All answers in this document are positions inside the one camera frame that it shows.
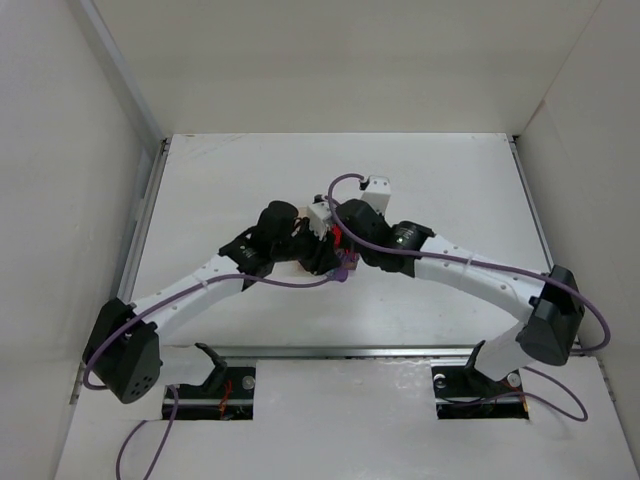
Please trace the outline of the red curved lego brick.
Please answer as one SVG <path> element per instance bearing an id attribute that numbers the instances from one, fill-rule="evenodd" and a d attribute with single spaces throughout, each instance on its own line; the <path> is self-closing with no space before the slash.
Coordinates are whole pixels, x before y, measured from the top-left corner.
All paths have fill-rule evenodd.
<path id="1" fill-rule="evenodd" d="M 334 236 L 334 246 L 339 248 L 342 243 L 343 232 L 337 225 L 334 225 L 332 227 L 332 234 Z"/>

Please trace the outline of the purple square lego brick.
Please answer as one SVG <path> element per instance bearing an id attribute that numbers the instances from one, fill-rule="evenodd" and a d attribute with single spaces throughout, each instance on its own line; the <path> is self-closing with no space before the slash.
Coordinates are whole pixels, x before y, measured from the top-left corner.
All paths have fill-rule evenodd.
<path id="1" fill-rule="evenodd" d="M 342 267 L 347 270 L 355 270 L 359 261 L 359 255 L 354 252 L 343 252 L 341 254 Z"/>

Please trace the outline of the purple lego piece with butterfly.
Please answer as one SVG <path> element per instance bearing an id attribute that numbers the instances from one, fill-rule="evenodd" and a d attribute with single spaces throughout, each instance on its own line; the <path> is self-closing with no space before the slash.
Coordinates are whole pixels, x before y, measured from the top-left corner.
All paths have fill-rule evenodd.
<path id="1" fill-rule="evenodd" d="M 344 267 L 332 270 L 327 275 L 327 278 L 330 279 L 331 281 L 340 282 L 340 283 L 345 282 L 348 279 L 348 277 L 349 277 L 349 270 Z"/>

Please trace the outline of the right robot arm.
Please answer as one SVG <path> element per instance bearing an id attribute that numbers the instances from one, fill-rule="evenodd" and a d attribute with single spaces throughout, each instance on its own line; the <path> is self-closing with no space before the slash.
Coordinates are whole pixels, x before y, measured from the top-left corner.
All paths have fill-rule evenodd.
<path id="1" fill-rule="evenodd" d="M 363 200 L 349 200 L 335 212 L 343 238 L 358 237 L 352 245 L 365 264 L 455 288 L 516 319 L 474 347 L 467 369 L 499 381 L 535 361 L 567 363 L 584 316 L 584 302 L 571 294 L 577 284 L 570 270 L 556 265 L 545 275 L 484 268 L 484 259 L 427 227 L 410 221 L 388 225 Z"/>

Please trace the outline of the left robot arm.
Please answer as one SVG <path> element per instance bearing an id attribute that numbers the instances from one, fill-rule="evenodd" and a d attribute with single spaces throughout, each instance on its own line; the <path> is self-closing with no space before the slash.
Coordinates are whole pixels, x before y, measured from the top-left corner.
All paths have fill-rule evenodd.
<path id="1" fill-rule="evenodd" d="M 293 205 L 273 201 L 255 225 L 193 273 L 130 303 L 108 300 L 82 355 L 84 386 L 108 390 L 123 404 L 138 401 L 155 385 L 216 392 L 227 376 L 223 357 L 203 342 L 170 347 L 167 339 L 213 305 L 256 283 L 292 288 L 292 283 L 271 277 L 275 265 L 283 262 L 297 262 L 314 275 L 314 281 L 305 283 L 307 289 L 336 280 L 342 264 L 332 231 L 315 233 L 310 219 Z"/>

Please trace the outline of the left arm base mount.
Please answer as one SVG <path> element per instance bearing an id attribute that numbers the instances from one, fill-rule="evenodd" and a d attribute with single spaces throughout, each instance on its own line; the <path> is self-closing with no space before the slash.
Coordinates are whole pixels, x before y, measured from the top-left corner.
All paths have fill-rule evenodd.
<path id="1" fill-rule="evenodd" d="M 183 421 L 249 421 L 254 416 L 256 365 L 227 359 L 205 343 L 164 347 L 161 415 Z"/>

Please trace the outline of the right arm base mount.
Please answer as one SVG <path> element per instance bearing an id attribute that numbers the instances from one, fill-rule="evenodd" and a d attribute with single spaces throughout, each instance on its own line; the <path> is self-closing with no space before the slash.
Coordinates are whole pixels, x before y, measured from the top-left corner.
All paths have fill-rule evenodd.
<path id="1" fill-rule="evenodd" d="M 439 420 L 529 419 L 518 370 L 491 380 L 468 358 L 442 358 L 431 362 L 431 375 Z"/>

